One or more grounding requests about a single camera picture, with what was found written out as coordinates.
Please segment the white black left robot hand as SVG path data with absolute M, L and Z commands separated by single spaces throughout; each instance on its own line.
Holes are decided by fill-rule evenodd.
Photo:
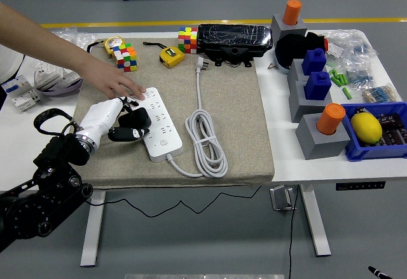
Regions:
M 119 97 L 92 105 L 79 124 L 76 139 L 92 154 L 105 135 L 113 142 L 132 142 L 148 134 L 150 126 L 145 108 L 134 99 Z

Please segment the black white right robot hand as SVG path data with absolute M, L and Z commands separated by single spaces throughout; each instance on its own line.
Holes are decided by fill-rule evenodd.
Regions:
M 377 269 L 373 266 L 368 266 L 368 270 L 379 279 L 392 279 L 391 276 L 381 272 L 379 269 Z

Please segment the person's hand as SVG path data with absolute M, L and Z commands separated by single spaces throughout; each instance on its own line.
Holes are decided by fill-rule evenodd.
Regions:
M 78 64 L 76 72 L 109 99 L 135 96 L 144 100 L 145 88 L 116 67 L 96 58 L 90 57 Z

